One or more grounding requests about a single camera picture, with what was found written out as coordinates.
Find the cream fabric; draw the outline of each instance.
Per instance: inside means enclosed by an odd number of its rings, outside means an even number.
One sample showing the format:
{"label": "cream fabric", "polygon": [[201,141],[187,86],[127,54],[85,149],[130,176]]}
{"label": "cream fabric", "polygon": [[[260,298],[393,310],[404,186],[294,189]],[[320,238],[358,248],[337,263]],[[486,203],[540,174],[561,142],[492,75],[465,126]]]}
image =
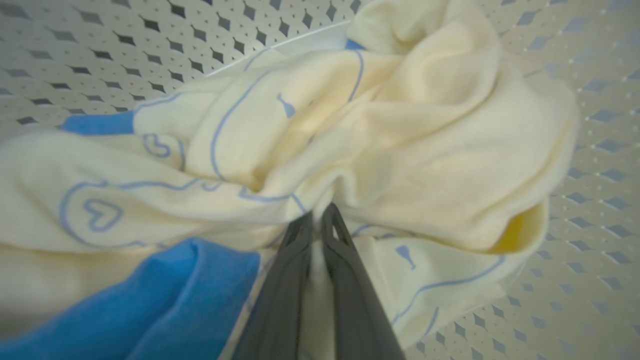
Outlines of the cream fabric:
{"label": "cream fabric", "polygon": [[[0,242],[46,252],[23,263],[6,254],[29,251],[0,251],[0,286],[11,289],[1,311],[24,300],[55,313],[188,236],[263,249],[331,201],[402,346],[501,296],[498,282],[540,243],[546,196],[568,169],[572,93],[544,74],[524,78],[471,0],[375,1],[348,35],[368,51],[265,51],[242,72],[139,104],[133,135],[5,143]],[[110,260],[96,277],[49,271],[85,274],[83,256]],[[318,299],[329,293],[314,264],[305,318],[317,321],[306,321],[304,346],[324,359],[330,309]],[[57,289],[61,279],[76,291]]]}

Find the wrinkled fabric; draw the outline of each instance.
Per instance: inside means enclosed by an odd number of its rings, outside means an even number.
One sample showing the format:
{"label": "wrinkled fabric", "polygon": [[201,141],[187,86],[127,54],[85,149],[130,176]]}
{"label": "wrinkled fabric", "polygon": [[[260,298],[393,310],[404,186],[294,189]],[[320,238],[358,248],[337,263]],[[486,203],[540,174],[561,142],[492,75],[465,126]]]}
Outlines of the wrinkled fabric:
{"label": "wrinkled fabric", "polygon": [[[471,0],[375,1],[348,36],[364,49],[268,49],[116,115],[113,128],[73,117],[67,132],[9,141],[0,242],[126,256],[198,235],[255,251],[333,201],[402,346],[501,296],[568,170],[573,94],[542,73],[523,77]],[[305,310],[317,326],[303,342],[325,359],[321,263]],[[28,282],[13,286],[30,296]]]}

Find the perforated surface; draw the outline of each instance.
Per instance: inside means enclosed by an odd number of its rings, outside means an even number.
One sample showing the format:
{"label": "perforated surface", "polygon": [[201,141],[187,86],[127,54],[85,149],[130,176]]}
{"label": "perforated surface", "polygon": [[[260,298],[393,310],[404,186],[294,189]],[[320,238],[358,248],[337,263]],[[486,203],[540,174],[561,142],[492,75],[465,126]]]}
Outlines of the perforated surface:
{"label": "perforated surface", "polygon": [[[430,334],[408,358],[640,358],[640,3],[481,3],[508,50],[576,89],[580,138],[552,196],[547,241],[509,296]],[[131,109],[361,6],[0,0],[0,141],[70,114]]]}

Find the blue line pattern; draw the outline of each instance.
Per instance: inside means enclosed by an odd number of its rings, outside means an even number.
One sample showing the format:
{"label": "blue line pattern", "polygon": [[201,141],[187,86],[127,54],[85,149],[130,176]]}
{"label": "blue line pattern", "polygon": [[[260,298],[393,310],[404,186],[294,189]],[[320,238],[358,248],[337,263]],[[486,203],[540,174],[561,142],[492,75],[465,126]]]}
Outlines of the blue line pattern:
{"label": "blue line pattern", "polygon": [[243,71],[246,71],[247,69],[249,69],[249,66],[251,66],[251,64],[253,63],[253,61],[254,61],[255,59],[259,58],[259,57],[260,57],[260,55],[264,54],[267,50],[270,50],[270,49],[271,49],[270,47],[267,47],[267,48],[265,48],[265,49],[260,50],[260,52],[259,52],[259,53],[257,53],[253,58],[249,59],[249,62],[248,62],[248,63],[246,63],[246,66],[244,67],[244,70],[243,70]]}
{"label": "blue line pattern", "polygon": [[216,145],[218,144],[218,138],[220,137],[220,132],[222,131],[222,127],[225,125],[225,123],[229,119],[229,116],[236,110],[238,105],[240,105],[240,103],[243,102],[246,99],[247,95],[249,95],[249,93],[251,92],[251,90],[253,90],[255,85],[258,82],[260,82],[260,80],[262,80],[270,72],[271,71],[267,71],[267,72],[263,73],[262,75],[260,75],[253,82],[253,84],[251,84],[251,86],[249,86],[249,88],[246,89],[246,91],[242,94],[242,96],[240,96],[240,99],[238,99],[236,101],[236,103],[234,103],[233,106],[231,106],[231,108],[226,112],[226,114],[224,114],[224,116],[222,116],[222,119],[220,120],[220,123],[218,124],[218,127],[216,128],[216,132],[213,134],[213,139],[211,140],[211,165],[213,166],[213,171],[216,173],[216,175],[221,180],[226,181],[225,177],[220,172],[220,169],[218,168],[218,162],[216,161]]}
{"label": "blue line pattern", "polygon": [[[214,185],[211,185],[212,183],[211,181],[207,181],[199,178],[193,178],[182,186],[175,186],[172,184],[164,183],[162,181],[134,181],[131,183],[114,184],[113,186],[121,190],[132,190],[132,189],[147,188],[147,187],[160,187],[160,188],[166,188],[169,190],[184,191],[192,187],[194,184],[198,183],[199,181],[203,181],[201,184],[201,187],[202,187],[202,190],[205,192],[215,192],[218,188],[220,188],[225,184],[221,181],[218,181]],[[60,226],[78,242],[91,247],[120,248],[120,247],[129,247],[132,245],[137,245],[142,247],[147,246],[147,244],[141,241],[132,241],[130,243],[123,244],[123,245],[108,245],[108,246],[97,245],[83,239],[71,226],[68,219],[68,209],[69,209],[71,198],[74,196],[74,194],[76,194],[79,190],[82,190],[83,188],[107,188],[108,186],[109,186],[109,183],[107,181],[102,181],[100,183],[89,183],[89,182],[83,181],[71,187],[71,189],[69,189],[66,192],[66,194],[63,196],[62,201],[58,206],[58,222],[60,223]],[[239,196],[247,200],[258,201],[258,202],[275,202],[279,200],[292,198],[293,201],[300,208],[301,212],[303,214],[307,213],[307,210],[305,209],[304,205],[301,203],[301,201],[295,194],[281,196],[281,197],[261,197],[259,195],[248,193],[248,190],[245,187],[243,187],[242,190],[240,191]],[[111,228],[116,226],[117,223],[124,216],[124,210],[122,208],[110,202],[100,200],[100,199],[89,199],[85,201],[83,204],[83,208],[92,216],[89,219],[89,222],[87,225],[89,229],[94,233],[103,233],[110,230]],[[269,242],[269,246],[272,246],[280,238],[282,238],[282,236],[284,236],[285,230],[286,229],[284,229],[275,239],[271,240]]]}
{"label": "blue line pattern", "polygon": [[177,191],[183,191],[186,190],[187,188],[189,188],[191,185],[197,183],[200,179],[198,178],[194,178],[192,180],[190,180],[188,183],[182,185],[182,186],[175,186],[175,185],[171,185],[171,184],[167,184],[167,183],[163,183],[162,181],[134,181],[132,183],[125,183],[125,184],[120,184],[117,185],[117,187],[121,188],[122,190],[131,190],[131,189],[137,189],[137,188],[145,188],[145,187],[160,187],[160,188],[167,188],[169,190],[177,190]]}
{"label": "blue line pattern", "polygon": [[[103,211],[95,208],[94,204],[100,204],[103,208],[112,209],[112,212],[114,213],[113,218],[111,220],[108,220],[104,225],[98,225],[98,222],[106,215]],[[86,210],[86,212],[93,215],[91,220],[89,220],[89,229],[91,229],[91,231],[95,233],[103,233],[111,229],[120,220],[123,213],[122,209],[119,206],[100,199],[89,199],[85,201],[83,204],[83,208]]]}
{"label": "blue line pattern", "polygon": [[278,93],[278,96],[276,97],[281,103],[282,106],[284,106],[284,112],[287,114],[287,119],[291,119],[291,117],[293,117],[293,115],[296,114],[296,108],[293,107],[293,105],[289,104],[288,102],[284,101],[284,99],[282,99],[282,93]]}
{"label": "blue line pattern", "polygon": [[135,115],[137,115],[137,114],[138,114],[138,112],[139,112],[140,110],[144,109],[144,108],[150,108],[150,107],[155,106],[155,105],[158,105],[158,104],[166,104],[166,103],[168,103],[168,102],[172,102],[172,101],[176,100],[178,97],[180,97],[180,95],[182,95],[182,93],[178,92],[178,93],[173,94],[173,95],[171,95],[171,96],[169,96],[169,97],[160,98],[160,100],[158,100],[158,101],[155,101],[155,102],[149,102],[149,103],[147,103],[147,104],[142,104],[142,105],[138,106],[137,108],[135,108],[135,109],[133,110],[133,115],[134,115],[134,116],[135,116]]}
{"label": "blue line pattern", "polygon": [[349,101],[353,100],[353,97],[356,94],[356,91],[358,90],[358,86],[360,86],[360,80],[362,80],[362,72],[364,71],[364,59],[362,58],[362,54],[360,54],[360,51],[354,50],[354,53],[356,53],[356,55],[358,55],[358,59],[360,60],[360,71],[358,72],[358,79],[356,80],[356,85],[353,87],[353,90],[351,91],[351,95],[349,96]]}
{"label": "blue line pattern", "polygon": [[288,199],[290,195],[284,195],[284,196],[261,196],[261,195],[255,195],[253,193],[250,193],[249,189],[247,189],[245,186],[243,186],[240,189],[240,192],[238,193],[238,196],[240,196],[243,199],[254,200],[254,201],[259,201],[259,202],[275,202],[275,201],[281,201],[281,200]]}
{"label": "blue line pattern", "polygon": [[407,312],[409,312],[409,310],[413,306],[413,303],[415,302],[415,299],[421,293],[423,293],[423,292],[425,292],[427,290],[434,289],[434,288],[439,288],[439,287],[442,287],[442,286],[454,286],[454,285],[465,284],[466,282],[472,282],[472,281],[478,280],[481,277],[484,277],[484,276],[492,273],[496,268],[498,268],[498,266],[500,266],[504,262],[504,259],[505,259],[504,256],[498,257],[498,261],[496,261],[495,264],[493,264],[490,268],[488,268],[485,271],[481,272],[480,274],[476,274],[476,275],[474,275],[472,277],[467,277],[466,279],[460,279],[460,280],[436,282],[435,284],[429,284],[429,285],[425,285],[425,286],[421,287],[413,295],[413,298],[411,299],[411,302],[409,303],[409,305],[404,310],[402,310],[400,313],[396,314],[396,317],[393,319],[393,321],[391,321],[391,324],[395,324],[396,321],[398,321],[398,319],[400,319]]}
{"label": "blue line pattern", "polygon": [[298,196],[293,193],[293,194],[291,194],[291,197],[293,198],[293,201],[296,202],[296,205],[298,205],[298,207],[300,208],[300,211],[302,211],[303,214],[306,214],[307,213],[307,209],[305,209],[305,206],[302,204],[302,201],[300,201]]}
{"label": "blue line pattern", "polygon": [[169,146],[161,143],[158,140],[157,134],[144,134],[142,135],[142,145],[144,145],[145,150],[158,158],[166,158],[171,155],[171,149]]}
{"label": "blue line pattern", "polygon": [[202,183],[202,190],[206,191],[206,192],[214,192],[216,191],[219,187],[222,186],[222,184],[224,184],[222,181],[218,181],[214,186],[207,186],[207,183]]}
{"label": "blue line pattern", "polygon": [[436,307],[436,309],[433,311],[433,316],[431,317],[431,321],[429,322],[429,327],[427,327],[427,331],[424,333],[425,336],[427,336],[431,330],[433,329],[433,326],[436,324],[436,319],[438,318],[438,312],[439,312],[440,308]]}
{"label": "blue line pattern", "polygon": [[[102,246],[92,244],[92,243],[82,239],[82,237],[80,237],[80,235],[78,235],[73,230],[73,228],[69,224],[69,219],[68,219],[68,214],[67,214],[67,209],[69,207],[69,202],[70,202],[71,198],[73,197],[73,195],[75,193],[77,193],[79,190],[82,190],[83,188],[106,188],[108,184],[109,183],[106,182],[106,181],[102,181],[100,183],[89,183],[87,181],[83,181],[82,183],[77,183],[76,185],[71,187],[71,189],[69,189],[69,191],[67,191],[65,196],[62,198],[62,201],[60,202],[60,206],[58,206],[58,222],[60,223],[60,226],[62,226],[62,228],[66,232],[68,232],[69,235],[71,235],[74,239],[76,239],[78,242],[80,242],[82,244],[85,244],[85,245],[88,245],[88,246],[91,246],[91,247],[102,248]],[[146,244],[144,244],[144,243],[142,243],[140,241],[133,241],[131,243],[127,243],[127,244],[123,244],[123,245],[115,245],[115,246],[112,246],[111,248],[129,247],[129,246],[132,246],[132,245],[146,246]]]}

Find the blue trim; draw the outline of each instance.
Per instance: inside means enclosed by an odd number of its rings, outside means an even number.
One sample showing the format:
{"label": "blue trim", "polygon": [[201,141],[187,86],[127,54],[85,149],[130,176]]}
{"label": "blue trim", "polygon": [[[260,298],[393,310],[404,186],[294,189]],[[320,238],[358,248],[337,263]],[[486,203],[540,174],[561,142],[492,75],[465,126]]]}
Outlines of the blue trim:
{"label": "blue trim", "polygon": [[358,55],[358,59],[360,60],[360,71],[358,72],[358,79],[356,80],[356,85],[354,85],[353,90],[351,91],[351,95],[349,96],[349,101],[353,100],[353,96],[356,94],[358,90],[358,86],[360,86],[360,80],[362,80],[362,72],[364,71],[364,59],[360,54],[360,51],[354,50],[354,53]]}
{"label": "blue trim", "polygon": [[260,267],[256,252],[190,238],[125,281],[0,343],[2,359],[217,359]]}
{"label": "blue trim", "polygon": [[264,48],[262,50],[260,50],[259,53],[257,53],[253,58],[249,59],[249,62],[246,63],[246,66],[244,67],[243,71],[246,71],[247,69],[249,69],[249,66],[251,66],[251,64],[253,63],[253,61],[257,58],[260,57],[260,55],[264,54],[267,50],[271,49],[270,47]]}
{"label": "blue trim", "polygon": [[133,109],[133,115],[137,115],[138,112],[140,110],[144,109],[144,108],[150,108],[150,107],[158,105],[158,104],[166,104],[168,102],[172,102],[172,101],[176,100],[180,95],[182,95],[182,93],[178,92],[178,93],[173,94],[173,95],[171,95],[169,97],[160,98],[160,100],[155,101],[155,102],[148,102],[146,104],[141,104],[137,108]]}
{"label": "blue trim", "polygon": [[364,50],[364,46],[358,44],[352,39],[347,39],[347,43],[344,45],[345,50]]}
{"label": "blue trim", "polygon": [[[154,152],[150,147],[149,147],[149,138],[153,139],[153,146],[160,148],[162,150],[164,150],[164,152]],[[142,135],[142,145],[145,147],[145,150],[153,155],[153,156],[157,156],[158,158],[167,158],[169,155],[171,155],[171,148],[169,148],[169,146],[161,143],[158,140],[158,135],[157,134],[144,134]]]}
{"label": "blue trim", "polygon": [[[92,207],[93,203],[102,204],[104,206],[107,206],[108,208],[114,209],[116,211],[116,215],[106,224],[102,226],[97,225],[97,222],[104,216],[104,213],[94,209]],[[103,233],[111,229],[120,220],[123,213],[122,209],[119,206],[100,199],[89,199],[84,202],[83,207],[89,214],[93,215],[91,220],[89,220],[89,229],[91,229],[91,231],[93,231],[94,233]]]}
{"label": "blue trim", "polygon": [[182,165],[180,165],[180,171],[184,171],[184,168],[187,166],[187,156],[184,152],[184,144],[182,141],[176,139],[178,141],[178,150],[180,151],[180,159],[182,160]]}
{"label": "blue trim", "polygon": [[282,92],[279,92],[276,98],[282,103],[282,106],[284,107],[284,112],[287,114],[287,119],[291,119],[291,117],[293,117],[293,115],[296,114],[296,108],[294,108],[293,105],[289,104],[288,102],[284,101],[284,99],[282,99]]}
{"label": "blue trim", "polygon": [[373,225],[371,224],[364,224],[364,225],[360,225],[357,229],[355,229],[355,231],[353,231],[353,233],[351,233],[352,236],[356,236],[358,234],[360,234],[362,231],[365,231],[366,229],[372,227]]}
{"label": "blue trim", "polygon": [[213,167],[213,171],[216,173],[216,175],[221,179],[226,181],[225,177],[222,176],[222,173],[220,172],[220,169],[218,168],[218,162],[216,161],[216,145],[218,143],[218,137],[220,136],[220,132],[222,130],[222,127],[225,125],[225,123],[227,122],[227,120],[229,119],[229,116],[234,112],[234,110],[236,110],[236,108],[238,107],[238,105],[240,105],[241,102],[243,102],[247,95],[249,95],[249,93],[251,92],[251,90],[253,90],[253,88],[255,87],[255,85],[262,80],[262,78],[264,78],[267,74],[269,74],[271,71],[267,71],[265,73],[263,73],[262,75],[260,75],[252,84],[251,86],[249,86],[248,89],[246,89],[246,91],[242,94],[242,96],[240,96],[240,99],[238,99],[233,106],[231,106],[231,108],[226,112],[226,114],[224,114],[224,116],[222,116],[222,119],[220,120],[220,123],[218,124],[218,127],[216,128],[216,132],[213,134],[213,139],[211,140],[211,165]]}
{"label": "blue trim", "polygon": [[62,130],[85,136],[133,134],[133,111],[68,117]]}
{"label": "blue trim", "polygon": [[429,322],[429,327],[427,327],[427,331],[424,333],[425,336],[427,336],[431,330],[433,329],[433,326],[436,324],[436,319],[438,318],[438,312],[439,312],[440,308],[436,307],[436,309],[433,311],[433,316],[431,317],[431,321]]}
{"label": "blue trim", "polygon": [[492,271],[494,271],[498,266],[500,266],[504,262],[504,259],[505,259],[504,256],[500,256],[498,258],[498,261],[496,261],[495,264],[493,264],[490,268],[488,268],[485,271],[481,272],[480,274],[474,275],[472,277],[467,277],[466,279],[460,279],[460,280],[436,282],[435,284],[429,284],[429,285],[425,285],[425,286],[421,287],[413,295],[413,298],[411,299],[411,302],[409,303],[409,305],[404,310],[402,310],[400,313],[396,314],[396,317],[393,319],[393,321],[391,321],[391,324],[395,324],[396,321],[398,321],[398,319],[400,319],[407,312],[409,312],[409,310],[413,306],[413,302],[415,302],[415,299],[418,297],[418,295],[420,295],[420,293],[425,292],[425,291],[430,290],[430,289],[433,289],[433,288],[439,288],[439,287],[442,287],[442,286],[460,285],[460,284],[465,284],[466,282],[472,282],[472,281],[478,280],[481,277],[484,277],[484,276],[490,274]]}

